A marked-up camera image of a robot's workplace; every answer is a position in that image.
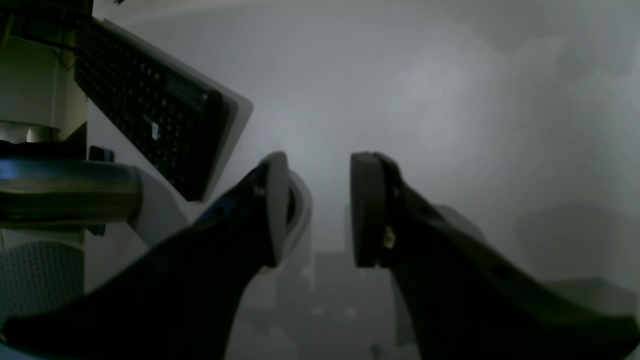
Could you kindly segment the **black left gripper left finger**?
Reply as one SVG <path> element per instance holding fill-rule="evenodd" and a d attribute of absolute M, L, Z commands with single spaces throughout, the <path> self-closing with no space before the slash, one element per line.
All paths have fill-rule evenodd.
<path fill-rule="evenodd" d="M 286 243 L 290 168 L 267 155 L 189 227 L 59 309 L 10 317 L 5 346 L 51 360 L 221 360 L 247 285 Z"/>

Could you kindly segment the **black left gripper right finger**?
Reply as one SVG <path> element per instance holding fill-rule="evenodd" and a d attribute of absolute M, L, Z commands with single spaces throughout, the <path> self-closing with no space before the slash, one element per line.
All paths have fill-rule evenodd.
<path fill-rule="evenodd" d="M 391 272 L 423 360 L 624 360 L 634 316 L 613 316 L 543 287 L 455 228 L 380 152 L 350 156 L 358 268 Z"/>

